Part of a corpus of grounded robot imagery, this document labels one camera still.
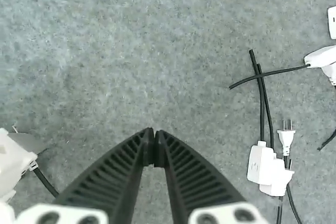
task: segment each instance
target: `white connector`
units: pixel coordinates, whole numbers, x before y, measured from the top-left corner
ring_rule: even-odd
[[[9,201],[16,193],[15,185],[37,159],[34,152],[28,152],[0,128],[0,201]]]
[[[289,156],[290,146],[294,140],[296,131],[292,129],[292,121],[289,120],[288,128],[286,129],[285,121],[282,122],[282,130],[277,131],[279,134],[280,142],[282,143],[283,156]]]
[[[266,142],[258,141],[258,145],[252,146],[247,179],[259,184],[260,191],[271,196],[285,195],[293,174],[285,169],[284,160],[277,158],[272,148],[266,147]]]
[[[310,64],[308,68],[322,68],[331,84],[336,86],[336,46],[323,47],[305,56],[304,60]]]
[[[336,46],[323,47],[305,56],[308,68],[322,68],[336,62]]]
[[[336,6],[328,9],[328,24],[330,38],[336,39]]]

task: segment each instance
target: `carpet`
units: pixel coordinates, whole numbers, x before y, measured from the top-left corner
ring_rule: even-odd
[[[218,168],[275,223],[278,200],[247,181],[259,138],[253,68],[303,64],[333,45],[335,0],[0,0],[0,126],[41,139],[40,169],[61,191],[109,148],[164,129]],[[291,189],[306,224],[335,223],[335,90],[321,69],[265,78],[275,130],[292,119]],[[277,152],[281,144],[275,133]],[[33,173],[16,186],[16,212],[52,196]],[[288,199],[283,223],[296,223]],[[133,223],[172,223],[164,172],[146,168]]]

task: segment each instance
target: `adapter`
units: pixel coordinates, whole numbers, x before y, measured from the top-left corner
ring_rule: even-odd
[[[9,201],[15,195],[15,185],[36,159],[34,152],[23,149],[0,128],[0,201]]]
[[[330,38],[336,39],[336,6],[328,9],[328,24]]]
[[[259,190],[270,196],[283,196],[286,186],[294,172],[285,169],[283,159],[277,158],[272,148],[266,147],[265,141],[251,148],[248,161],[247,179],[259,184]]]

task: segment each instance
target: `electrical cord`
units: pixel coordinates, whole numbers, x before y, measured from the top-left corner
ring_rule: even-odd
[[[231,86],[229,86],[229,89],[234,89],[235,87],[237,87],[237,86],[239,86],[239,85],[241,85],[245,82],[248,82],[248,81],[260,78],[260,77],[266,77],[266,76],[272,76],[272,75],[279,74],[279,73],[296,71],[296,70],[300,70],[300,69],[303,69],[303,68],[307,68],[309,66],[310,66],[310,64],[306,64],[306,65],[303,65],[303,66],[300,66],[300,67],[286,68],[286,69],[281,69],[281,70],[275,70],[275,71],[265,72],[265,73],[261,73],[261,74],[256,74],[255,76],[250,76],[248,78],[245,78],[243,80],[240,80],[240,81],[232,84]]]
[[[298,212],[296,211],[296,207],[294,205],[294,201],[293,201],[293,196],[292,196],[292,192],[290,191],[290,187],[289,185],[287,185],[287,195],[288,195],[288,199],[289,199],[289,203],[290,203],[290,207],[292,208],[293,214],[295,216],[295,219],[297,221],[298,224],[302,224],[302,221],[299,217]]]
[[[252,49],[249,51],[249,54],[255,74],[260,74],[256,57]],[[262,78],[257,79],[260,96],[260,141],[265,141],[265,95],[261,79]]]
[[[334,138],[336,137],[336,130],[331,134],[331,136],[325,140],[320,147],[317,148],[317,150],[322,150],[327,144],[329,144]]]
[[[259,70],[259,73],[263,73],[260,64],[258,64],[258,70]],[[272,118],[271,118],[271,111],[269,109],[269,103],[268,103],[268,97],[267,97],[267,92],[266,92],[266,87],[265,87],[265,81],[264,81],[263,77],[261,77],[260,79],[261,79],[261,84],[262,84],[263,93],[264,93],[264,101],[265,101],[266,114],[267,114],[267,120],[268,120],[268,126],[269,126],[270,147],[274,150],[274,134],[273,134],[273,123],[272,123]]]
[[[284,203],[284,197],[280,196],[279,197],[278,214],[277,214],[277,224],[281,224],[283,203]]]
[[[285,156],[283,158],[284,158],[283,160],[285,161],[285,168],[290,169],[291,168],[291,160],[289,159],[288,156]],[[298,212],[296,210],[296,207],[295,207],[295,204],[294,204],[294,200],[293,200],[292,192],[290,190],[289,183],[287,184],[287,196],[288,196],[288,199],[289,199],[290,207],[293,211],[293,214],[294,214],[294,217],[295,217],[297,223],[302,224],[302,221],[299,217],[299,214],[298,214]]]
[[[52,186],[52,184],[47,180],[39,168],[35,168],[35,175],[41,180],[42,184],[48,189],[48,191],[56,198],[58,196],[58,191]]]
[[[257,62],[256,62],[256,58],[255,58],[253,50],[250,50],[249,54],[250,54],[252,65],[253,65],[253,69],[254,69],[256,75],[253,76],[253,77],[246,78],[246,79],[244,79],[244,80],[242,80],[240,82],[237,82],[237,83],[231,85],[229,88],[233,89],[236,86],[238,86],[240,84],[243,84],[243,83],[245,83],[247,81],[257,79],[257,81],[258,81],[258,87],[259,87],[259,94],[260,94],[260,139],[261,139],[261,136],[264,136],[263,129],[264,129],[264,124],[265,124],[265,120],[262,120],[262,119],[264,119],[264,111],[261,109],[261,107],[262,107],[261,106],[261,102],[263,101],[265,103],[263,105],[266,107],[266,113],[267,113],[267,119],[268,119],[268,125],[269,125],[270,147],[274,150],[273,123],[272,123],[271,114],[270,114],[270,108],[269,108],[269,103],[268,103],[268,97],[267,97],[266,87],[265,87],[265,81],[264,81],[263,77],[264,76],[269,76],[269,75],[272,75],[272,74],[284,73],[284,72],[289,72],[289,71],[295,71],[295,70],[303,69],[303,68],[306,68],[306,67],[308,67],[310,65],[308,64],[308,65],[304,65],[304,66],[301,66],[301,67],[290,68],[290,69],[283,69],[283,70],[277,70],[277,71],[271,71],[271,72],[263,73],[263,71],[261,69],[261,65],[257,64]],[[290,168],[291,167],[291,160],[289,159],[289,157],[285,156],[283,158],[284,158],[284,162],[285,162],[285,168]],[[302,224],[302,221],[301,221],[301,219],[300,219],[300,217],[298,215],[298,212],[296,210],[296,207],[294,205],[294,201],[293,201],[293,197],[292,197],[292,194],[291,194],[291,190],[290,190],[289,184],[287,185],[287,195],[288,195],[289,203],[290,203],[291,209],[293,211],[293,214],[294,214],[294,216],[296,218],[297,223],[298,224]],[[277,224],[281,224],[281,221],[282,221],[282,207],[283,207],[283,203],[284,203],[284,197],[281,196],[281,197],[279,197],[279,206],[278,206],[277,222],[276,222]]]

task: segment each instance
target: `white plug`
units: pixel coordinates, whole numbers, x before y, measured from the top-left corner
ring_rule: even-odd
[[[333,86],[336,86],[336,62],[325,67],[322,67],[323,73],[328,76],[329,81]]]
[[[308,68],[322,68],[336,62],[336,46],[323,47],[305,56]]]
[[[292,121],[289,120],[288,129],[286,129],[285,121],[282,122],[282,130],[277,131],[279,134],[280,142],[282,143],[283,156],[289,156],[290,145],[294,140],[294,134],[296,131],[292,129]]]
[[[14,195],[14,187],[37,159],[34,152],[28,152],[0,128],[0,201],[9,201]]]
[[[332,39],[336,39],[336,6],[328,9],[329,33]]]
[[[247,179],[259,184],[260,191],[271,196],[285,195],[293,174],[285,169],[284,160],[277,158],[272,148],[266,147],[266,142],[258,141],[258,145],[252,146]]]

